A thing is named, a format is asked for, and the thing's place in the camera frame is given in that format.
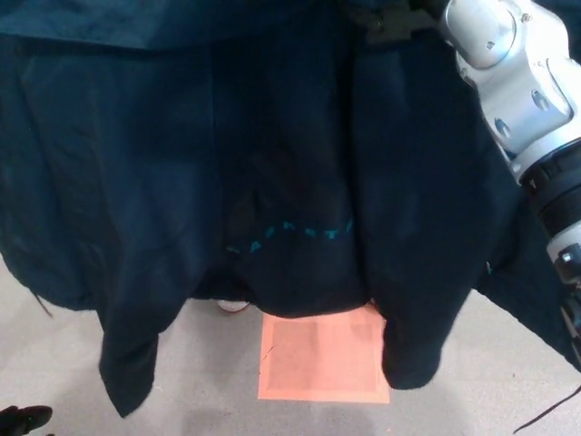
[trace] jacket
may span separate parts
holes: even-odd
[[[581,60],[581,5],[542,3]],[[122,416],[189,298],[374,299],[416,389],[476,288],[575,364],[547,238],[435,32],[370,45],[325,0],[4,0],[0,35],[0,251],[97,311]]]

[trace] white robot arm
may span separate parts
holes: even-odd
[[[424,0],[478,93],[488,130],[527,193],[571,289],[563,314],[581,363],[581,66],[561,19],[530,0]]]

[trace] orange paper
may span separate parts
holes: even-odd
[[[298,320],[265,314],[259,399],[388,404],[384,326],[370,307]]]

